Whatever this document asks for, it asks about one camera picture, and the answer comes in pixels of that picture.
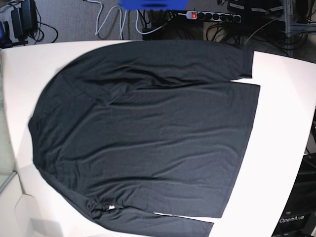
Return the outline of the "black long-sleeve T-shirt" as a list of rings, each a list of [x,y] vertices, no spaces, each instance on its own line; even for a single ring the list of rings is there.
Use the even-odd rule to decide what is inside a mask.
[[[43,179],[88,220],[151,237],[207,237],[252,131],[247,46],[198,40],[101,47],[42,91],[29,131]]]

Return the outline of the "blue box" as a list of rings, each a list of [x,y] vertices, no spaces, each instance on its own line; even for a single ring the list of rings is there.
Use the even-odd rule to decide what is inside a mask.
[[[120,0],[127,10],[183,10],[188,0]]]

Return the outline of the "black power brick on floor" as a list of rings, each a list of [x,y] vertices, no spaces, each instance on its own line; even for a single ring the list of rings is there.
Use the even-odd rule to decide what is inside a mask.
[[[16,39],[24,40],[35,33],[38,26],[35,1],[23,0],[20,7],[14,7],[11,11],[11,19]]]

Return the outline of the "black OpenArm base unit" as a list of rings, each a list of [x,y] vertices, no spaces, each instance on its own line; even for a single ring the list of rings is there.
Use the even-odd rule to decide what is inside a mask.
[[[272,234],[311,237],[316,227],[316,155],[303,156],[292,191]]]

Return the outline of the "white power strip red switch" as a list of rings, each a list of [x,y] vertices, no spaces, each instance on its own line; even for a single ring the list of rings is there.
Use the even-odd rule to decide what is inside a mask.
[[[241,23],[242,17],[232,13],[221,12],[205,12],[205,11],[187,11],[184,16],[188,20],[199,20],[204,22],[225,22],[225,23]]]

